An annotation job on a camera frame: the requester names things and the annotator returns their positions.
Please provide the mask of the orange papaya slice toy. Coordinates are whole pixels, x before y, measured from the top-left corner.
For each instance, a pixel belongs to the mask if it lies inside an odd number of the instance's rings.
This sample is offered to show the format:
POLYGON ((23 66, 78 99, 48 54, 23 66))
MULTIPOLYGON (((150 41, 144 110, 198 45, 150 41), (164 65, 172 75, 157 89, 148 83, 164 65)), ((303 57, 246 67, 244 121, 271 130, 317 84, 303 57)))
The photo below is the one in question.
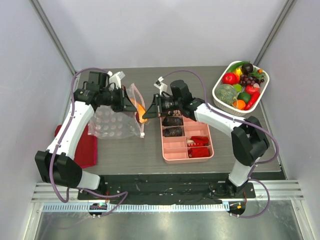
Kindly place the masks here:
POLYGON ((142 104, 140 104, 138 101, 134 100, 133 98, 130 98, 130 100, 137 109, 137 112, 135 113, 135 118, 137 122, 140 124, 145 124, 148 121, 148 119, 143 118, 143 115, 146 113, 145 108, 143 107, 142 104))

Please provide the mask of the clear pink zip bag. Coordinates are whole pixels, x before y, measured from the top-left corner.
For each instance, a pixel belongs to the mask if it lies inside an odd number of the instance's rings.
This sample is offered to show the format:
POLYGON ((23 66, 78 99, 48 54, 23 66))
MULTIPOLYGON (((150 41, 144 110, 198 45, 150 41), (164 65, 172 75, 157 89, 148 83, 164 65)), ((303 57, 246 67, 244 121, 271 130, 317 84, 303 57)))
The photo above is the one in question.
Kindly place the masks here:
MULTIPOLYGON (((145 101, 135 84, 135 100, 145 108, 145 101)), ((99 107, 88 122, 88 134, 101 140, 145 137, 145 123, 136 120, 136 112, 114 112, 110 106, 99 107)))

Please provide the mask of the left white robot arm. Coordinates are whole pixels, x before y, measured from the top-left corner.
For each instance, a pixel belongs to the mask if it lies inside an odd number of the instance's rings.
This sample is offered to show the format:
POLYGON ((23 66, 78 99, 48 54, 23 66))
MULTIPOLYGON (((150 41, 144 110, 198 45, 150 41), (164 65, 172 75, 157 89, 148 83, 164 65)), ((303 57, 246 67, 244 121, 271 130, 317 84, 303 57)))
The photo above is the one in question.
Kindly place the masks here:
POLYGON ((70 109, 58 134, 34 159, 42 181, 51 184, 54 191, 58 186, 80 189, 100 200, 107 192, 104 178, 84 171, 74 161, 80 138, 98 107, 109 106, 116 113, 134 113, 137 108, 121 83, 125 77, 122 71, 112 73, 96 67, 88 71, 89 80, 71 94, 70 109))

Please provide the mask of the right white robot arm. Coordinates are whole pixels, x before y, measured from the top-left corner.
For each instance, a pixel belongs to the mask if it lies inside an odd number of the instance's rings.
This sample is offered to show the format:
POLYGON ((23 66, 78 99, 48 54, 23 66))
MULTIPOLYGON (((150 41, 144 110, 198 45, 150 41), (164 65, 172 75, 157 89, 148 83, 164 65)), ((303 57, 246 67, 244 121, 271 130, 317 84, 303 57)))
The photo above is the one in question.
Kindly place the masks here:
POLYGON ((223 185, 223 194, 238 197, 243 193, 255 164, 270 146, 259 120, 254 116, 232 116, 201 98, 193 97, 182 79, 173 81, 170 89, 170 95, 163 92, 154 94, 150 107, 142 117, 160 118, 169 111, 179 110, 184 117, 207 124, 230 137, 236 161, 223 185))

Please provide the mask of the dark rolled sock middle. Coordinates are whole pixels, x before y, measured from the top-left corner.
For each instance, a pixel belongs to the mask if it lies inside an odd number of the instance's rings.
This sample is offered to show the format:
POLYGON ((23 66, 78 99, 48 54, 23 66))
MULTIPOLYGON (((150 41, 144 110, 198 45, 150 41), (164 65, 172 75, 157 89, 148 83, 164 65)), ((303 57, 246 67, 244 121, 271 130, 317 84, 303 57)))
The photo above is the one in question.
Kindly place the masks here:
POLYGON ((164 127, 182 126, 183 124, 183 119, 178 116, 166 116, 162 121, 164 127))

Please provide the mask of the dark rolled sock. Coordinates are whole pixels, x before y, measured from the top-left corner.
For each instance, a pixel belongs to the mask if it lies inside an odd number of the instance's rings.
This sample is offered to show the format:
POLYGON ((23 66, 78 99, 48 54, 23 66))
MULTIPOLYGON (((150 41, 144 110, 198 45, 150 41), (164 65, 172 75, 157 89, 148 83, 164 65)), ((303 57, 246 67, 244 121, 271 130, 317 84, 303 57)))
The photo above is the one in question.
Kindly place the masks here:
POLYGON ((183 119, 178 116, 166 116, 162 121, 164 127, 182 126, 183 124, 183 119))
POLYGON ((165 128, 162 131, 162 135, 168 137, 181 137, 183 136, 183 129, 180 126, 165 128))

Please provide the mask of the dark rolled sock lower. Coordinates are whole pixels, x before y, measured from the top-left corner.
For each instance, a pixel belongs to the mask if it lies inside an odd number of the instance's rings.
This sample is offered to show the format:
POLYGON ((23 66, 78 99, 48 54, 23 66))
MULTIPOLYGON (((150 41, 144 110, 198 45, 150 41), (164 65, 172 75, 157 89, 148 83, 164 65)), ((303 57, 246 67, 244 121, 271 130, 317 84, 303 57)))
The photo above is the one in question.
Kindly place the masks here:
POLYGON ((162 135, 168 137, 181 137, 183 136, 183 129, 180 126, 165 128, 162 131, 162 135))

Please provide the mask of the pink compartment tray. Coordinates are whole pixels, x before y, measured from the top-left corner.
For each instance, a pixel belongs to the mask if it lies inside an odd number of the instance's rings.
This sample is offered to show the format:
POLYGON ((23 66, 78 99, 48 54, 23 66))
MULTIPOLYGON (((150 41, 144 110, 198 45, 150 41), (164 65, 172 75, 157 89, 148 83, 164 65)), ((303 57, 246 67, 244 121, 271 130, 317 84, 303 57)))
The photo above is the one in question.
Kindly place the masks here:
POLYGON ((205 123, 194 121, 184 116, 178 117, 183 119, 183 125, 181 126, 163 126, 162 122, 165 117, 160 118, 162 157, 164 161, 167 164, 202 163, 208 161, 214 156, 214 148, 209 126, 205 123), (183 136, 164 137, 163 130, 172 127, 181 127, 183 136), (187 139, 192 136, 208 137, 209 143, 206 146, 188 147, 187 139), (210 156, 203 158, 189 158, 188 149, 199 147, 207 147, 210 151, 210 156))

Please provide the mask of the red white rolled sock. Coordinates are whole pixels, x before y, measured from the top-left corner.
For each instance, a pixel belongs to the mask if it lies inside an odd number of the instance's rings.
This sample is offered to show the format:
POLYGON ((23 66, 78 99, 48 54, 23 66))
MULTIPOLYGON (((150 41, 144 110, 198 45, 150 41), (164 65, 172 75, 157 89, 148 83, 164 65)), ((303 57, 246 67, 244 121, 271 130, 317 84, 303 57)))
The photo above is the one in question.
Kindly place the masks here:
POLYGON ((209 138, 206 136, 191 136, 186 139, 188 147, 204 147, 209 143, 209 138))

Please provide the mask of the red folded cloth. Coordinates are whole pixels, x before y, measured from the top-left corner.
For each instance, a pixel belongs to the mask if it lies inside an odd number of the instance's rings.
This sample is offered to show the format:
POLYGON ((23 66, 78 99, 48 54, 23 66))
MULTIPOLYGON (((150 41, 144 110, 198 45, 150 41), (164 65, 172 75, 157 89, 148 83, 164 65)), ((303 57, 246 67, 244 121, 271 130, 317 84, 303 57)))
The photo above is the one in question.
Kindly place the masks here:
POLYGON ((82 168, 93 167, 98 161, 98 139, 88 134, 88 125, 84 128, 76 147, 74 161, 82 168))

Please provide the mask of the red tomato toy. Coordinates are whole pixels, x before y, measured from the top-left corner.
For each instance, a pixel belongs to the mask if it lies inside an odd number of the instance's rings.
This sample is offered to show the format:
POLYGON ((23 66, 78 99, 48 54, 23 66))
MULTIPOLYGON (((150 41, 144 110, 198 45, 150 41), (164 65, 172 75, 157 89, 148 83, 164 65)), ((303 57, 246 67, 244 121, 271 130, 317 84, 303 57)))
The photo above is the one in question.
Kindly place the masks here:
POLYGON ((239 82, 238 78, 237 78, 237 75, 234 74, 233 72, 225 73, 222 76, 222 80, 221 81, 222 81, 223 84, 228 84, 228 85, 235 85, 235 84, 237 84, 239 82))

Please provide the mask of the white fruit basket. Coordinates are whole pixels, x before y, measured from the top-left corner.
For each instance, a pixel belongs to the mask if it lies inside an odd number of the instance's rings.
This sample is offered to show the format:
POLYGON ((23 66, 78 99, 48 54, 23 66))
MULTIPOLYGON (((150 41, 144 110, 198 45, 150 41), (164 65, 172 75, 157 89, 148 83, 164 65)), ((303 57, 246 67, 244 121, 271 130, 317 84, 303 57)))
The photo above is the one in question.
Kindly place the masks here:
POLYGON ((214 104, 234 116, 251 113, 269 84, 266 71, 248 61, 233 61, 212 89, 214 104))

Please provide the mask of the green lime toy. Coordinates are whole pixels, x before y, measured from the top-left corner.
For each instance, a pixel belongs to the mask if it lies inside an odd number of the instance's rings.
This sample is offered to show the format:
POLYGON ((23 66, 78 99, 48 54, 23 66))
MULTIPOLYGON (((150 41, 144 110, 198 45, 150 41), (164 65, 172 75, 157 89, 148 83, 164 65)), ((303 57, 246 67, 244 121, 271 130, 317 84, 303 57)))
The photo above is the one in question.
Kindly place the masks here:
POLYGON ((237 96, 237 99, 242 100, 245 102, 245 104, 247 104, 251 99, 251 95, 247 92, 240 92, 237 96))

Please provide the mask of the purple grapes toy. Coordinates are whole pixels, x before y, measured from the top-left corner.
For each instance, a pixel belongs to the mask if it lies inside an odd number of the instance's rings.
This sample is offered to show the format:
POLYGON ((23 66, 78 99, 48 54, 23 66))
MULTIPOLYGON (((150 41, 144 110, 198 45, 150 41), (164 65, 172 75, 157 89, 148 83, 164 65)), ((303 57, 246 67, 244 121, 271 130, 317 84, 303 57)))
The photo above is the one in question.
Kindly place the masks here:
POLYGON ((239 78, 239 84, 242 87, 253 86, 254 84, 260 85, 264 82, 265 82, 264 78, 257 78, 255 76, 245 75, 245 74, 240 75, 240 78, 239 78))

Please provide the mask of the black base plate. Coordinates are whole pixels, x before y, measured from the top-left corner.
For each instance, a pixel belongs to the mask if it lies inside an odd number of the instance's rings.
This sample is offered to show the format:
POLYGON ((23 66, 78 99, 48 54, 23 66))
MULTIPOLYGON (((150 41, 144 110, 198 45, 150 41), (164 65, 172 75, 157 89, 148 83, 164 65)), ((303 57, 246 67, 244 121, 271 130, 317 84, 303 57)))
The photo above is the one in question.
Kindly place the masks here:
POLYGON ((98 188, 93 193, 79 193, 78 199, 100 198, 117 204, 121 200, 117 195, 127 192, 125 205, 205 205, 256 197, 252 183, 232 187, 227 176, 226 173, 102 175, 98 188))

